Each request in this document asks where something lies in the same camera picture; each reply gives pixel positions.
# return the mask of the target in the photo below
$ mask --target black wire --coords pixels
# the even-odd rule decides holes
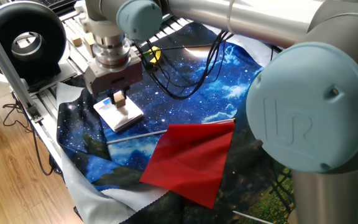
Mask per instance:
[[[32,137],[34,138],[35,151],[37,152],[37,159],[38,159],[38,163],[40,164],[41,171],[42,171],[42,173],[44,173],[44,175],[49,176],[53,172],[53,167],[51,167],[50,171],[48,173],[46,173],[44,170],[44,167],[42,166],[40,152],[38,150],[37,138],[35,137],[34,127],[32,128]]]
[[[10,127],[10,126],[13,126],[15,124],[20,124],[23,128],[24,128],[24,131],[26,133],[31,133],[32,130],[29,129],[29,120],[26,120],[27,121],[27,125],[25,126],[24,124],[22,124],[20,121],[18,120],[15,120],[12,124],[6,124],[6,120],[8,119],[8,117],[11,115],[11,113],[16,109],[16,111],[18,113],[21,113],[23,114],[23,112],[20,112],[19,110],[21,110],[20,106],[18,105],[18,102],[16,102],[16,104],[5,104],[4,106],[2,106],[2,108],[12,108],[12,110],[10,110],[10,112],[6,115],[4,121],[2,122],[2,124],[6,127]]]
[[[182,88],[188,88],[188,87],[191,87],[191,86],[195,86],[194,89],[187,95],[185,96],[180,96],[180,95],[176,95],[174,93],[172,93],[170,90],[168,90],[167,86],[164,86],[161,81],[155,76],[154,73],[149,73],[150,77],[152,78],[152,80],[163,90],[164,93],[166,93],[168,96],[176,99],[176,100],[184,100],[184,99],[187,99],[189,98],[192,94],[194,94],[200,87],[201,85],[204,83],[204,80],[205,78],[212,72],[215,64],[216,64],[216,61],[218,59],[218,55],[219,55],[219,48],[220,48],[220,44],[222,42],[224,42],[226,44],[226,41],[227,39],[231,38],[233,36],[233,34],[229,35],[228,38],[224,39],[226,36],[228,35],[228,32],[226,31],[221,31],[218,36],[215,38],[214,42],[211,44],[212,47],[211,47],[211,50],[209,51],[208,53],[208,56],[207,56],[207,62],[206,62],[206,67],[205,67],[205,70],[200,78],[200,80],[196,83],[192,83],[191,85],[187,85],[187,86],[183,86],[183,85],[176,85],[175,83],[171,82],[170,81],[170,76],[167,76],[167,74],[165,74],[165,70],[161,67],[161,65],[159,63],[156,63],[158,68],[161,70],[161,72],[163,73],[164,77],[168,80],[168,83],[167,83],[167,86],[169,83],[171,83],[172,85],[176,86],[176,87],[182,87]],[[151,46],[151,43],[150,41],[147,41],[147,45],[149,46],[151,52],[152,52],[152,55],[157,58],[156,54],[155,54],[155,51],[152,49],[152,46]],[[144,65],[146,66],[146,61],[145,61],[145,58],[144,58],[144,55],[140,49],[140,47],[136,46],[136,48],[138,49],[138,51],[140,52],[141,54],[141,57],[143,58],[142,60],[144,60]],[[209,68],[210,66],[210,63],[211,61],[213,60],[213,57],[215,56],[215,59],[214,59],[214,62],[211,66],[211,68]],[[218,78],[219,76],[219,73],[221,71],[221,66],[222,66],[222,62],[221,62],[221,65],[219,67],[219,72],[217,74],[217,77],[215,78],[214,81],[216,81],[216,79]]]
[[[10,110],[10,112],[6,115],[5,119],[4,119],[4,122],[3,122],[3,125],[4,126],[13,126],[15,125],[16,123],[19,123],[24,129],[25,129],[25,132],[26,133],[31,133],[32,132],[32,136],[33,136],[33,139],[34,139],[34,145],[35,145],[35,151],[37,153],[37,159],[38,159],[38,163],[40,165],[40,168],[41,168],[41,171],[42,173],[44,173],[44,175],[46,176],[49,176],[52,174],[53,172],[53,168],[51,167],[50,171],[49,172],[45,172],[44,170],[44,167],[42,166],[42,163],[41,163],[41,158],[40,158],[40,152],[39,152],[39,149],[38,149],[38,144],[37,144],[37,138],[35,137],[35,131],[34,131],[34,127],[33,125],[31,124],[30,121],[30,118],[28,117],[27,113],[24,112],[24,108],[23,108],[23,105],[20,103],[20,101],[18,101],[17,99],[16,100],[16,103],[15,104],[6,104],[4,106],[2,106],[2,108],[12,108],[12,110]],[[15,120],[14,123],[12,124],[5,124],[6,120],[8,119],[8,117],[11,115],[11,113],[16,109],[16,111],[18,113],[21,113],[24,115],[25,119],[27,120],[27,126],[24,126],[20,121],[18,120]]]
[[[273,59],[273,52],[274,52],[274,50],[273,50],[273,47],[272,47],[272,54],[270,56],[270,61],[272,61],[272,59]]]
[[[175,50],[175,49],[184,49],[184,48],[209,47],[211,45],[212,45],[212,43],[210,43],[210,44],[192,45],[192,46],[167,47],[167,48],[158,49],[158,50],[155,50],[155,51],[157,52],[157,51],[161,51],[161,50]]]

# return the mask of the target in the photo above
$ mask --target ur logo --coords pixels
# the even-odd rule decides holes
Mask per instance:
[[[265,98],[264,113],[268,142],[314,157],[316,133],[311,109],[287,101]]]

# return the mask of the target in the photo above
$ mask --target wooden block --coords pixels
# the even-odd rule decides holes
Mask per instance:
[[[117,108],[122,108],[125,106],[125,97],[121,92],[114,94],[114,102],[116,103]]]
[[[78,35],[72,36],[71,40],[73,41],[73,44],[74,44],[75,47],[79,47],[79,46],[82,45],[81,37],[79,37]]]
[[[94,57],[94,53],[93,53],[93,45],[94,45],[94,39],[93,39],[93,34],[92,33],[86,33],[84,35],[84,44],[85,47],[87,49],[87,51],[89,52],[89,54]]]

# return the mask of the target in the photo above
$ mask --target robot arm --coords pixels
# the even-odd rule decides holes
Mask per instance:
[[[250,87],[250,128],[274,159],[295,170],[300,224],[358,224],[358,4],[87,0],[86,5],[83,24],[94,34],[96,58],[85,79],[94,96],[141,81],[140,60],[123,33],[148,39],[158,30],[161,11],[287,47]]]
[[[80,18],[85,32],[94,37],[95,58],[88,62],[85,81],[89,92],[97,97],[106,94],[115,104],[114,94],[126,91],[142,81],[140,58],[131,49],[131,39],[147,40],[162,22],[160,6],[151,0],[87,0]]]

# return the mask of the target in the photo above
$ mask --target white stick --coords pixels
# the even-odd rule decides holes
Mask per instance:
[[[222,121],[213,121],[213,122],[209,122],[209,123],[205,123],[205,124],[223,124],[223,123],[226,123],[229,121],[234,121],[234,120],[233,119],[225,119]],[[117,139],[117,140],[113,140],[113,141],[108,141],[108,142],[106,142],[106,144],[114,144],[117,142],[128,141],[128,140],[152,136],[152,135],[156,135],[156,134],[162,134],[162,133],[166,133],[167,131],[168,130],[162,130],[162,131],[155,131],[155,132],[147,133],[147,134],[140,134],[140,135],[132,136],[132,137],[128,137],[128,138],[122,138],[122,139]]]
[[[155,131],[155,132],[153,132],[153,133],[140,134],[140,135],[132,136],[132,137],[128,137],[128,138],[123,138],[123,139],[117,139],[117,140],[113,140],[113,141],[108,141],[106,144],[113,144],[113,143],[117,143],[117,142],[128,141],[128,140],[131,140],[131,139],[142,138],[142,137],[151,136],[151,135],[155,135],[155,134],[162,134],[162,133],[166,133],[167,131],[168,131],[168,130],[162,130],[162,131]]]
[[[265,220],[261,220],[259,218],[255,218],[255,217],[252,217],[250,215],[246,215],[246,214],[243,214],[243,213],[240,213],[240,212],[236,212],[236,211],[233,211],[234,213],[236,213],[237,215],[241,215],[243,217],[246,217],[246,218],[250,218],[252,220],[255,220],[255,221],[258,221],[258,222],[261,222],[261,223],[266,223],[266,224],[273,224],[271,222],[268,222],[268,221],[265,221]]]

